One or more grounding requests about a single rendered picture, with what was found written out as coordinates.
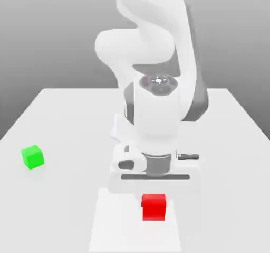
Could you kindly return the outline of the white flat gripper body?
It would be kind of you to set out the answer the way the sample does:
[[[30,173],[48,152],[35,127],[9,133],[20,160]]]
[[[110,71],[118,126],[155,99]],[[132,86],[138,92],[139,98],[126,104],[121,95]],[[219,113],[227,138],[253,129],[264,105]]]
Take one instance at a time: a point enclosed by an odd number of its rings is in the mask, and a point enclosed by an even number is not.
[[[108,189],[116,194],[197,193],[200,191],[200,167],[181,165],[164,176],[148,176],[133,171],[111,171]]]

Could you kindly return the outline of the small red cube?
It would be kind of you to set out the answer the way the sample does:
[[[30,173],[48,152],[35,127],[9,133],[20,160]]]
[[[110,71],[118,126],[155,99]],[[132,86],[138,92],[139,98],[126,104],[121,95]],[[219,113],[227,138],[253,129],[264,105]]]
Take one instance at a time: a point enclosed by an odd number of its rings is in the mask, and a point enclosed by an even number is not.
[[[167,207],[165,194],[143,194],[141,206],[143,221],[165,221]]]

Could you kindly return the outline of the small green cube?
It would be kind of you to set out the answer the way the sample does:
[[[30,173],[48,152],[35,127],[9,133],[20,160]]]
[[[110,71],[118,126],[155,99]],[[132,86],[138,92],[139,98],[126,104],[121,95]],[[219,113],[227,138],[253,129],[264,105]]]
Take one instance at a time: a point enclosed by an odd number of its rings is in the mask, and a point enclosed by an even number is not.
[[[37,145],[22,149],[21,155],[24,164],[29,170],[44,165],[43,152]]]

